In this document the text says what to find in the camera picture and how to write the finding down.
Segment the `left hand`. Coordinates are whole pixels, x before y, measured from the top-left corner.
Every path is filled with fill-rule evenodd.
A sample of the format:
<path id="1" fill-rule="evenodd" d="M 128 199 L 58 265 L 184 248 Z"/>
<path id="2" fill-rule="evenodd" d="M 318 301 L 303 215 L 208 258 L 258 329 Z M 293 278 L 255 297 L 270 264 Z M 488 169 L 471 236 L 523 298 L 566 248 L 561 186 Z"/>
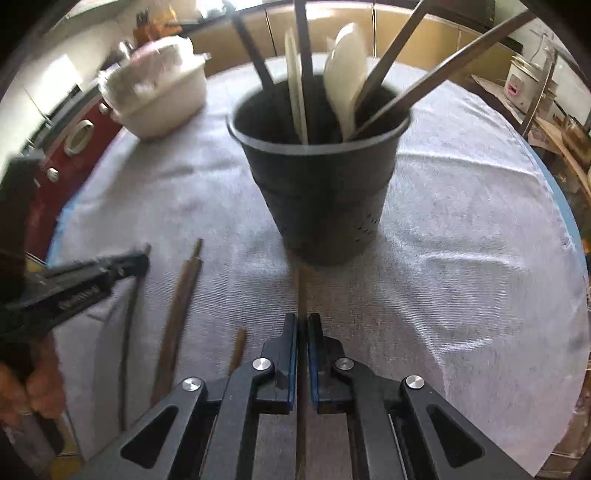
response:
<path id="1" fill-rule="evenodd" d="M 25 411 L 54 420 L 63 413 L 65 405 L 64 380 L 52 334 L 38 344 L 35 368 L 25 383 L 7 365 L 1 364 L 2 423 L 18 428 L 20 414 Z"/>

